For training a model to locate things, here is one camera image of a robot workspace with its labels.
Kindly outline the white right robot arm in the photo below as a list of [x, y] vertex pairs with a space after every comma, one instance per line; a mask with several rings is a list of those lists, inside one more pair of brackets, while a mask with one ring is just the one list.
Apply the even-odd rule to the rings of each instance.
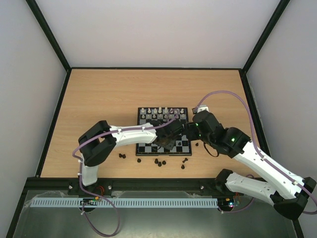
[[304, 213], [317, 184], [314, 179], [287, 170], [263, 152], [248, 135], [235, 127], [224, 128], [207, 110], [196, 113], [185, 128], [190, 140], [201, 140], [219, 154], [248, 166], [264, 179], [260, 181], [223, 169], [216, 177], [219, 193], [232, 191], [259, 199], [289, 220], [296, 220]]

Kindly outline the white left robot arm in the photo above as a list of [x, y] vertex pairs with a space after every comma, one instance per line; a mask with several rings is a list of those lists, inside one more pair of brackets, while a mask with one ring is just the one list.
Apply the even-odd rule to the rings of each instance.
[[78, 139], [81, 156], [79, 177], [83, 186], [95, 184], [98, 180], [98, 167], [113, 149], [130, 144], [155, 144], [169, 149], [175, 144], [184, 127], [177, 118], [162, 123], [151, 120], [135, 126], [109, 125], [106, 120], [99, 121]]

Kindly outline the black grey chess board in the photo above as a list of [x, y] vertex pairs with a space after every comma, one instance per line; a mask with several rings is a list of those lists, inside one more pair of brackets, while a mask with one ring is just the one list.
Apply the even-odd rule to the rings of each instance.
[[[185, 124], [189, 121], [189, 117], [188, 117], [188, 109], [187, 108], [184, 108], [184, 107], [176, 107], [176, 108], [171, 108], [171, 107], [167, 107], [168, 108], [168, 113], [164, 113], [164, 108], [165, 107], [162, 107], [162, 113], [159, 114], [158, 113], [158, 110], [159, 108], [156, 108], [157, 109], [157, 113], [155, 114], [156, 115], [156, 118], [154, 119], [153, 118], [153, 110], [155, 107], [150, 107], [151, 110], [152, 110], [152, 113], [150, 114], [151, 115], [151, 118], [148, 119], [147, 118], [147, 115], [149, 115], [148, 113], [148, 108], [144, 108], [145, 109], [145, 113], [141, 113], [141, 109], [142, 108], [138, 108], [138, 116], [137, 116], [137, 124], [140, 125], [140, 124], [145, 124], [147, 122], [150, 122], [152, 120], [158, 120], [160, 121], [161, 123], [165, 123], [167, 122], [167, 118], [170, 118], [172, 119], [173, 116], [175, 115], [175, 113], [170, 113], [170, 109], [173, 109], [174, 110], [179, 110], [179, 119], [181, 121], [182, 124]], [[181, 114], [180, 113], [180, 110], [181, 109], [184, 109], [184, 113]], [[188, 145], [187, 146], [183, 146], [183, 141], [187, 141], [188, 142]], [[191, 156], [192, 155], [192, 149], [191, 149], [191, 143], [190, 141], [188, 140], [187, 136], [186, 136], [186, 133], [181, 133], [179, 134], [179, 138], [176, 140], [176, 146], [172, 149], [172, 150], [167, 150], [167, 149], [164, 149], [162, 147], [159, 147], [155, 144], [146, 144], [146, 143], [138, 143], [136, 145], [136, 156], [162, 156], [162, 155], [168, 155], [168, 156]]]

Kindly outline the black enclosure frame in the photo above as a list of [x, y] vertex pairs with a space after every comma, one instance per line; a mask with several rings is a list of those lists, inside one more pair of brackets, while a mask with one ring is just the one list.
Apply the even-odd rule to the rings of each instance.
[[[53, 35], [53, 32], [51, 31], [47, 21], [45, 20], [44, 15], [42, 14], [37, 2], [35, 0], [28, 0], [26, 1], [30, 10], [32, 11], [32, 14], [34, 15], [34, 17], [36, 18], [38, 24], [40, 25], [43, 33], [45, 34], [46, 38], [48, 39], [49, 43], [51, 44], [53, 50], [55, 51], [58, 59], [61, 61], [65, 71], [66, 71], [66, 76], [65, 76], [65, 80], [61, 89], [61, 93], [60, 96], [58, 98], [58, 103], [53, 115], [53, 119], [50, 125], [50, 129], [45, 141], [45, 145], [40, 157], [40, 161], [36, 170], [36, 175], [34, 177], [28, 178], [26, 180], [25, 186], [22, 190], [21, 196], [19, 198], [16, 210], [14, 212], [11, 224], [9, 226], [8, 232], [7, 232], [7, 237], [11, 238], [14, 235], [14, 232], [16, 230], [17, 227], [17, 223], [18, 223], [18, 219], [20, 217], [20, 213], [22, 211], [22, 204], [25, 201], [26, 198], [26, 192], [29, 190], [29, 185], [31, 185], [32, 187], [34, 187], [35, 189], [42, 189], [41, 185], [43, 186], [44, 189], [48, 189], [49, 185], [52, 186], [53, 189], [59, 189], [59, 185], [61, 185], [61, 188], [63, 189], [64, 186], [66, 186], [66, 181], [68, 181], [68, 179], [66, 178], [40, 178], [40, 174], [43, 170], [43, 166], [44, 166], [44, 161], [45, 161], [45, 156], [47, 155], [48, 149], [49, 149], [49, 145], [51, 143], [52, 140], [52, 136], [53, 136], [53, 131], [55, 129], [55, 125], [57, 122], [57, 117], [58, 114], [60, 112], [60, 108], [61, 108], [61, 104], [66, 92], [66, 88], [69, 82], [69, 78], [71, 75], [71, 72], [73, 69], [76, 69], [76, 67], [71, 67], [69, 65], [69, 63], [66, 60], [66, 57], [64, 56], [55, 36]], [[256, 104], [255, 104], [255, 98], [253, 96], [253, 93], [251, 92], [251, 87], [249, 84], [249, 81], [247, 79], [247, 72], [249, 71], [249, 69], [251, 68], [252, 64], [254, 63], [256, 57], [258, 56], [260, 50], [262, 49], [262, 47], [264, 46], [265, 42], [267, 41], [269, 35], [271, 34], [271, 32], [273, 31], [275, 25], [277, 24], [277, 22], [279, 21], [280, 17], [282, 16], [283, 12], [285, 11], [285, 9], [287, 8], [288, 4], [290, 1], [288, 0], [281, 0], [276, 9], [274, 10], [270, 20], [268, 21], [265, 29], [263, 30], [260, 38], [258, 39], [256, 45], [254, 46], [250, 56], [248, 57], [245, 65], [243, 66], [243, 68], [239, 68], [239, 74], [240, 74], [240, 78], [241, 78], [241, 82], [243, 85], [243, 89], [244, 89], [244, 93], [248, 102], [248, 106], [250, 107], [251, 110], [251, 115], [253, 118], [253, 122], [255, 123], [255, 131], [256, 134], [258, 136], [258, 139], [260, 140], [260, 147], [265, 151], [265, 152], [269, 152], [269, 147], [267, 145], [267, 141], [264, 135], [264, 131], [263, 131], [263, 126], [260, 120], [260, 116], [259, 116], [259, 112], [256, 109]]]

